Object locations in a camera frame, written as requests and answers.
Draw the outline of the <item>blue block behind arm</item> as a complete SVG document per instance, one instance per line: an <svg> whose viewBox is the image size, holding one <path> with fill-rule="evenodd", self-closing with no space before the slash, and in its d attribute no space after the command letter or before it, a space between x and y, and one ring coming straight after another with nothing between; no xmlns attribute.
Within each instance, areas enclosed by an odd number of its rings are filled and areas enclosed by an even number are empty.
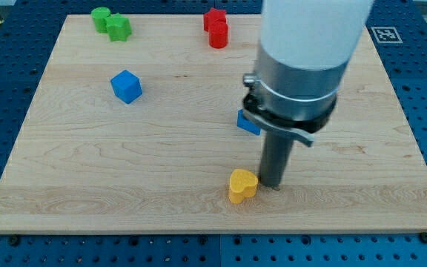
<svg viewBox="0 0 427 267"><path fill-rule="evenodd" d="M244 116L243 109L237 111L236 126L257 136L261 134L261 129Z"/></svg>

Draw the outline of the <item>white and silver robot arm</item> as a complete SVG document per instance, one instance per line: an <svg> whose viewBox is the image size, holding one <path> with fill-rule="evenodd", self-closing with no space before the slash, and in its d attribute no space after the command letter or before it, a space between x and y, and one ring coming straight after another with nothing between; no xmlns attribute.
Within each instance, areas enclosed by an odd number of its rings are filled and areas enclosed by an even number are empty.
<svg viewBox="0 0 427 267"><path fill-rule="evenodd" d="M269 136L307 146L334 109L337 91L373 3L264 0L244 115Z"/></svg>

